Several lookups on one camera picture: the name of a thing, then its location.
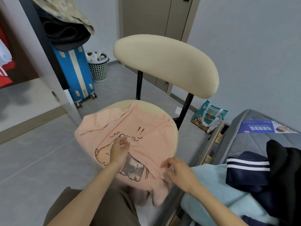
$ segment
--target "beige chair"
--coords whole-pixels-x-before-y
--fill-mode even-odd
[[[180,116],[173,119],[176,151],[178,129],[193,96],[210,98],[219,86],[219,76],[213,61],[191,45],[158,35],[133,35],[122,38],[114,45],[114,56],[122,64],[138,70],[136,103],[150,113],[168,115],[156,105],[140,101],[143,72],[189,92]],[[117,102],[103,110],[126,108],[132,101]]]

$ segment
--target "pink shirt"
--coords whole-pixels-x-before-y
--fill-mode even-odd
[[[87,115],[75,131],[84,150],[100,166],[110,163],[110,149],[119,136],[131,142],[129,155],[117,178],[151,193],[153,205],[159,206],[169,193],[161,164],[174,156],[173,125],[167,115],[152,115],[136,103],[127,109],[112,108]]]

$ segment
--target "suitcase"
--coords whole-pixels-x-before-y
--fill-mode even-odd
[[[89,96],[97,98],[83,46],[68,52],[52,48],[69,84],[68,90],[75,106],[82,107],[81,100]]]

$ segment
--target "light blue blanket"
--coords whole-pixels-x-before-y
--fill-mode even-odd
[[[278,219],[271,217],[250,193],[232,188],[226,184],[227,165],[204,164],[192,168],[198,180],[235,215],[246,215],[267,224],[278,225]],[[184,194],[182,209],[201,226],[216,226],[202,204],[190,194]]]

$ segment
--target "white perforated basket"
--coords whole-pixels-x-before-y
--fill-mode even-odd
[[[104,60],[101,61],[89,61],[88,60],[88,64],[89,64],[89,68],[92,74],[92,80],[95,83],[102,83],[105,80],[107,80],[107,76],[108,76],[108,60],[109,57],[105,54],[105,53],[101,53],[102,55],[104,55],[106,58]]]

